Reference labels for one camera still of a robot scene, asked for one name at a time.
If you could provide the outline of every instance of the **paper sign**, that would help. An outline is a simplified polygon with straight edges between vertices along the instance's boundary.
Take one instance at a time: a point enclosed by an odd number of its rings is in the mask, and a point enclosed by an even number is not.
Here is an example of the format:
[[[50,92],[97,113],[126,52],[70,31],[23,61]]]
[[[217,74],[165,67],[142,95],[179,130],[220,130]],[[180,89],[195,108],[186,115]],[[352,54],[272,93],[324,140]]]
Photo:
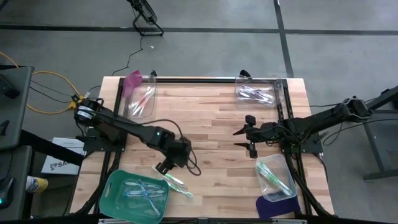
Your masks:
[[[52,142],[59,146],[63,146],[73,152],[79,153],[81,155],[85,155],[86,152],[83,151],[84,143],[77,139],[68,139],[68,138],[53,138]],[[65,161],[61,161],[52,156],[47,156],[45,159],[42,173],[45,174],[68,174],[68,175],[76,175],[79,171],[79,167],[70,164]]]

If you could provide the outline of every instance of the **green tray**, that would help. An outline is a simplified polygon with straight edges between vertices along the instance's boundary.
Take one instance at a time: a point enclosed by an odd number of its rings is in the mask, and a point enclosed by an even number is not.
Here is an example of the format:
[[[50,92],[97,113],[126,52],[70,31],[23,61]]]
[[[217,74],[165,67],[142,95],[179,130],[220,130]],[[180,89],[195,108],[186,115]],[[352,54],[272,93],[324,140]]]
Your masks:
[[[124,193],[130,190],[141,190],[139,186],[126,185],[126,182],[137,182],[159,186],[163,190],[161,197],[153,197],[155,208],[160,212],[157,215],[146,197],[126,197]],[[105,185],[99,201],[99,209],[104,215],[120,218],[137,224],[158,224],[166,211],[170,187],[164,180],[157,180],[141,175],[130,174],[123,170],[116,170]]]

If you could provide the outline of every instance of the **yellow cable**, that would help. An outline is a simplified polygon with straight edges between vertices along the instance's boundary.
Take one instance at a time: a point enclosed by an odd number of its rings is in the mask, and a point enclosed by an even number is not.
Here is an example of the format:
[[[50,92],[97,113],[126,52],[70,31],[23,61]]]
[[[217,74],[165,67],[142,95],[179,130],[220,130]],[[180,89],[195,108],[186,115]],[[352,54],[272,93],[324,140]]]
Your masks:
[[[3,56],[5,56],[8,60],[10,60],[10,62],[12,62],[12,63],[15,65],[15,67],[19,68],[18,65],[17,65],[17,63],[15,63],[15,61],[14,61],[13,59],[11,59],[10,57],[8,57],[8,55],[4,54],[3,52],[0,52],[0,54],[3,55]],[[55,75],[55,76],[58,76],[58,77],[64,79],[65,81],[67,81],[67,83],[69,83],[69,85],[73,88],[73,90],[74,90],[74,91],[77,93],[77,95],[81,98],[81,95],[80,95],[79,91],[77,91],[76,87],[75,87],[66,77],[64,77],[63,75],[60,75],[60,74],[55,73],[55,72],[49,72],[49,71],[38,71],[38,72],[34,72],[33,75],[35,75],[35,74],[40,74],[40,73],[51,74],[51,75]],[[60,114],[60,113],[63,113],[63,112],[65,112],[65,111],[68,111],[69,109],[75,107],[76,105],[73,104],[73,103],[71,103],[71,104],[69,104],[68,108],[65,108],[64,110],[60,110],[60,111],[55,111],[55,112],[41,111],[41,110],[38,110],[38,109],[33,108],[31,105],[28,105],[28,104],[26,104],[26,106],[27,106],[29,109],[31,109],[32,111],[35,111],[35,112],[38,112],[38,113],[42,113],[42,114]]]

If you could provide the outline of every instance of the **butcher block tabletop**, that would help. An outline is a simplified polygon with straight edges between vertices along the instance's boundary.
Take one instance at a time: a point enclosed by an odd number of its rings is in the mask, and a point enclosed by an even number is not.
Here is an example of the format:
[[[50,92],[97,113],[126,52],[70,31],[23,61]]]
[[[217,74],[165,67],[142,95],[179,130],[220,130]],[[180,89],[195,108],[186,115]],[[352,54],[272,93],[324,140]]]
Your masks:
[[[99,97],[104,99],[107,108],[114,108],[119,79],[104,77]],[[287,82],[294,116],[311,115],[304,80],[289,78]],[[238,109],[233,83],[158,83],[154,113],[156,119],[171,119],[181,127],[184,136],[192,142],[202,171],[199,177],[189,173],[186,167],[169,171],[184,182],[194,196],[189,198],[171,190],[165,217],[258,218],[256,200],[261,196],[261,190],[254,172],[256,160],[249,157],[245,148],[233,144],[247,142],[245,136],[232,134],[243,127],[246,115],[255,116],[257,126],[260,126],[263,122],[277,121],[277,111]],[[153,125],[167,128],[179,136],[172,123]],[[256,147],[259,157],[280,153],[278,144],[269,147],[264,143]],[[103,159],[103,152],[94,152],[83,161],[70,212],[81,208],[97,188]],[[308,188],[322,206],[333,213],[321,162],[312,154],[303,154],[302,159]],[[152,165],[163,160],[160,152],[149,149],[138,138],[128,136],[119,168],[156,177]],[[304,212],[299,188],[297,195]],[[280,217],[293,217],[293,214]]]

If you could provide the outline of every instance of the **concrete floor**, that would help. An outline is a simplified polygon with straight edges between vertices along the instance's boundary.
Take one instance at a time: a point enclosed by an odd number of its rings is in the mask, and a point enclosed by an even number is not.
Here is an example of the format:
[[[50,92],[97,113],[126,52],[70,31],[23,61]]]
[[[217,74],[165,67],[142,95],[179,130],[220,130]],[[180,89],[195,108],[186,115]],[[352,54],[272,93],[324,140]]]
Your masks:
[[[279,2],[286,29],[398,30],[395,0]],[[272,0],[149,3],[163,27],[278,29]],[[131,27],[132,18],[123,0],[12,0],[0,12],[2,24]],[[82,93],[99,85],[103,76],[124,67],[127,56],[139,49],[140,39],[136,32],[0,30],[0,34],[0,50],[18,64],[61,73]],[[287,34],[286,39],[294,77],[304,78],[312,105],[337,103],[353,95],[370,99],[398,84],[398,35]],[[245,69],[257,77],[287,77],[279,34],[171,32],[163,38],[144,38],[142,47],[144,50],[132,57],[130,68],[117,75],[139,69],[143,73],[156,70],[161,76],[234,77]],[[0,63],[9,62],[0,58]],[[56,77],[36,75],[33,79],[72,93]],[[57,97],[68,100],[66,96]],[[48,111],[65,107],[34,92],[29,102]],[[72,112],[46,116],[27,110],[24,129],[46,139],[71,137],[79,134],[72,121]],[[38,133],[38,126],[46,131]],[[337,215],[398,222],[398,178],[362,180],[377,171],[362,127],[343,132],[324,150]],[[48,206],[36,207],[35,213],[61,214],[69,190],[44,194],[37,200]]]

